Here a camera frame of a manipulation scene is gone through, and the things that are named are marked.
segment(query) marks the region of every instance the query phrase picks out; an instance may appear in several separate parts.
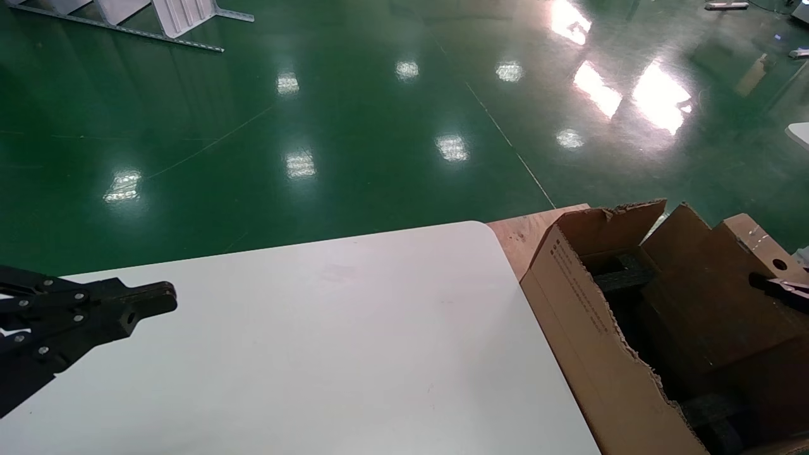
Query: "white panel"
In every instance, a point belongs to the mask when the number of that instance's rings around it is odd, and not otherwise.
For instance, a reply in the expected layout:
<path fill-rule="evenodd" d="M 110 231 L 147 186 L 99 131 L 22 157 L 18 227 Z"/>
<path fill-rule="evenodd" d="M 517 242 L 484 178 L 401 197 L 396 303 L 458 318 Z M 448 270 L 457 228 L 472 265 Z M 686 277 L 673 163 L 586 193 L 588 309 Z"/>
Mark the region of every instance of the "white panel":
<path fill-rule="evenodd" d="M 53 9 L 63 15 L 68 15 L 92 1 L 93 0 L 48 0 L 51 6 L 53 6 Z"/>
<path fill-rule="evenodd" d="M 70 279 L 110 277 L 179 308 L 13 410 L 3 453 L 599 453 L 484 224 Z"/>
<path fill-rule="evenodd" d="M 143 8 L 149 6 L 151 0 L 95 0 L 104 19 L 112 25 L 118 25 Z"/>
<path fill-rule="evenodd" d="M 153 0 L 166 36 L 177 38 L 216 13 L 214 0 Z"/>

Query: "white metal frame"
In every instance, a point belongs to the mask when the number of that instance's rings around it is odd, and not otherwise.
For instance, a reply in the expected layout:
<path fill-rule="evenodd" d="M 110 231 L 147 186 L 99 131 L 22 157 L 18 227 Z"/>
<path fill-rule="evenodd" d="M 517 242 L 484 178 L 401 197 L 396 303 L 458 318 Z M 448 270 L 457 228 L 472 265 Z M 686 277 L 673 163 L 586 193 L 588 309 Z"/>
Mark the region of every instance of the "white metal frame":
<path fill-rule="evenodd" d="M 255 22 L 256 20 L 253 15 L 224 10 L 219 7 L 216 0 L 44 0 L 46 4 L 51 6 L 52 10 L 25 6 L 23 3 L 26 0 L 4 1 L 10 8 L 17 10 L 216 52 L 225 52 L 225 49 L 219 46 L 183 40 L 180 39 L 180 36 L 218 15 L 245 22 Z M 103 22 L 71 15 L 71 13 L 90 3 L 94 3 L 99 8 Z M 155 6 L 156 16 L 163 34 L 145 32 L 120 25 L 149 5 Z"/>

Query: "green epoxy floor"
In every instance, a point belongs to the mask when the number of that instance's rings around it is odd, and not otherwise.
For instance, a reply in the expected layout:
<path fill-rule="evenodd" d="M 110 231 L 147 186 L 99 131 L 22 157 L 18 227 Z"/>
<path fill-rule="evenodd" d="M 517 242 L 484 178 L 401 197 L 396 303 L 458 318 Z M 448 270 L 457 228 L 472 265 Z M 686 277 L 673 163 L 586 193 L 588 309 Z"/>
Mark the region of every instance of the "green epoxy floor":
<path fill-rule="evenodd" d="M 809 244 L 809 151 L 783 132 L 809 121 L 786 57 L 809 32 L 785 16 L 221 3 L 256 16 L 191 33 L 224 54 L 0 7 L 0 263 L 68 274 L 661 197 Z"/>

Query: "white tabletop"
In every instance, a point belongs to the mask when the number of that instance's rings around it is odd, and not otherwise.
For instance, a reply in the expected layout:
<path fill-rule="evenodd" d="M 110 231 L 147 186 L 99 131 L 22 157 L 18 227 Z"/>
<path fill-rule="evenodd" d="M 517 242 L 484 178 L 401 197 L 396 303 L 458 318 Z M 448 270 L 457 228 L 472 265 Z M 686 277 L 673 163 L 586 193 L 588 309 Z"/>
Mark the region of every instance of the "white tabletop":
<path fill-rule="evenodd" d="M 110 277 L 179 308 L 0 420 L 0 453 L 599 453 L 484 224 L 68 278 Z"/>
<path fill-rule="evenodd" d="M 793 141 L 801 144 L 801 147 L 809 150 L 809 121 L 803 123 L 791 123 L 786 127 L 786 135 Z"/>

